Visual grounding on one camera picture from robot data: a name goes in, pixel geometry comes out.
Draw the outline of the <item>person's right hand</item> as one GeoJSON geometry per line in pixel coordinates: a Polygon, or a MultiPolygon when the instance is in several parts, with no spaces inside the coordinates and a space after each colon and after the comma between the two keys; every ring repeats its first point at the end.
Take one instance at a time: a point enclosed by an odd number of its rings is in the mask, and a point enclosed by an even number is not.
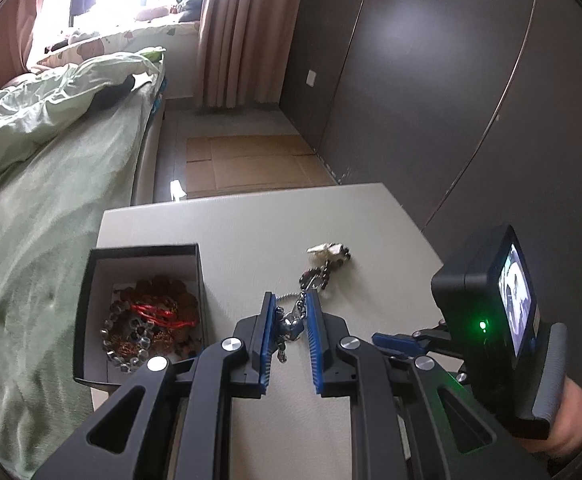
{"type": "Polygon", "coordinates": [[[517,438],[530,453],[543,453],[563,460],[582,451],[582,388],[567,377],[561,404],[549,436],[545,440],[517,438]]]}

